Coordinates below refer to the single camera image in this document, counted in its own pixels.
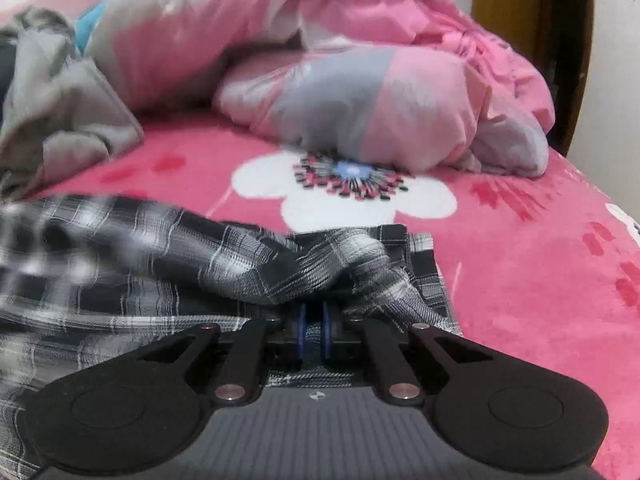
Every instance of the silver screw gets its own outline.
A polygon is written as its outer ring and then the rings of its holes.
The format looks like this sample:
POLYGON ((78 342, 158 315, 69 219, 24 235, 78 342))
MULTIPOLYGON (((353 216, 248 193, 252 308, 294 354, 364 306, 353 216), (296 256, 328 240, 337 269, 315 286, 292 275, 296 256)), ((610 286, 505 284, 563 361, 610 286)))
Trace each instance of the silver screw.
POLYGON ((220 400, 238 400, 244 397, 244 388, 240 384, 222 384, 216 388, 216 397, 220 400))
POLYGON ((415 399, 420 395, 420 388, 415 384, 398 383, 389 388, 389 393, 396 399, 415 399))

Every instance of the pink bed sheet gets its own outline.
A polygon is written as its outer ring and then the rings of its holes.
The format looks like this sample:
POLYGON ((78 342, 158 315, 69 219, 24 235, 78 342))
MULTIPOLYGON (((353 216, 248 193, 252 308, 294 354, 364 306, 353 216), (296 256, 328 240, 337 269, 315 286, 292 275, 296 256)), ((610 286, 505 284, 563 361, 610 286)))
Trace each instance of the pink bed sheet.
POLYGON ((145 133, 46 193, 126 194, 280 231, 429 231, 465 336, 594 388, 610 416, 594 465, 610 480, 640 476, 640 234, 561 155, 534 181, 442 168, 390 200, 356 200, 305 188, 300 154, 210 114, 149 121, 145 133))

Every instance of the black and white plaid fabric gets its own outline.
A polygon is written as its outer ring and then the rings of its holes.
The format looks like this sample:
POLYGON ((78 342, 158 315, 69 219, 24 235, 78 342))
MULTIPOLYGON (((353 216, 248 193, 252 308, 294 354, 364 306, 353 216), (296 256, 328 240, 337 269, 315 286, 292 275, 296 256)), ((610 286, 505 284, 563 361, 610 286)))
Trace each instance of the black and white plaid fabric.
MULTIPOLYGON (((0 208, 0 474, 38 470, 22 406, 45 384, 203 322, 326 295, 398 328, 458 332, 428 234, 404 226, 279 235, 123 197, 60 196, 0 208)), ((308 328, 308 341, 318 339, 308 328)), ((271 384, 344 385, 310 364, 271 384)))

